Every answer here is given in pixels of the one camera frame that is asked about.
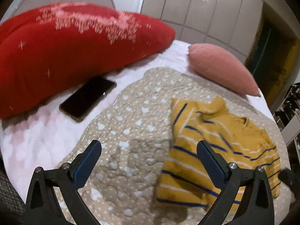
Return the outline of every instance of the black phone screen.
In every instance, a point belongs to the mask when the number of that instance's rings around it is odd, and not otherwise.
[[[82,121],[92,108],[115,87],[116,83],[113,81],[101,76],[94,77],[66,99],[59,108],[74,120]]]

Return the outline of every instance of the metal screw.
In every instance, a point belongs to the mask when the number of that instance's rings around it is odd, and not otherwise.
[[[70,167],[70,164],[69,163],[64,163],[61,165],[62,169],[68,169]]]
[[[260,172],[263,172],[264,171],[264,168],[262,166],[258,166],[257,169],[260,171]]]
[[[39,166],[39,167],[37,167],[34,171],[35,171],[36,173],[39,173],[41,170],[42,170],[42,168]]]
[[[231,169],[236,169],[237,165],[234,162],[229,163]]]

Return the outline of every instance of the pink embroidery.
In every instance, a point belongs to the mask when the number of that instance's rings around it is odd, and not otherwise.
[[[68,12],[63,8],[67,6],[84,6],[86,3],[59,3],[52,4],[50,6],[40,9],[41,16],[37,17],[37,21],[41,24],[55,21],[55,28],[69,28],[71,25],[78,28],[82,34],[84,31],[93,28],[96,33],[101,34],[103,29],[107,33],[107,38],[110,40],[110,44],[113,44],[115,40],[131,40],[135,43],[136,31],[141,28],[141,24],[136,22],[135,17],[126,12],[115,11],[117,18],[111,16],[110,18],[79,13]]]

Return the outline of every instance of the white bed sheet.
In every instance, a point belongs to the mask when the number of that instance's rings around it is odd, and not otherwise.
[[[131,64],[107,75],[117,87],[101,101],[81,123],[76,123],[59,111],[59,104],[76,89],[68,90],[50,99],[27,117],[25,114],[1,122],[0,149],[9,180],[23,201],[26,201],[29,183],[36,167],[53,169],[75,147],[86,126],[105,108],[114,103],[117,95],[129,84],[141,79],[146,70],[170,67],[190,76],[199,77],[187,62],[190,44],[175,40],[161,54]],[[274,120],[264,97],[247,96],[254,108]]]

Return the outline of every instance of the beige quilt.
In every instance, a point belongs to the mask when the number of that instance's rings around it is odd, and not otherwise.
[[[126,87],[115,103],[87,126],[74,150],[58,167],[73,161],[93,139],[99,140],[102,155],[79,193],[102,225],[198,224],[205,210],[159,206],[154,200],[155,186],[172,144],[171,98],[209,103],[217,95],[233,114],[247,116],[266,129],[277,144],[281,167],[290,166],[275,122],[241,97],[208,80],[191,78],[170,68],[155,68]],[[59,190],[56,192],[66,219],[74,223]],[[274,200],[275,224],[287,214],[290,196],[282,184],[280,196]],[[229,214],[225,222],[232,217]]]

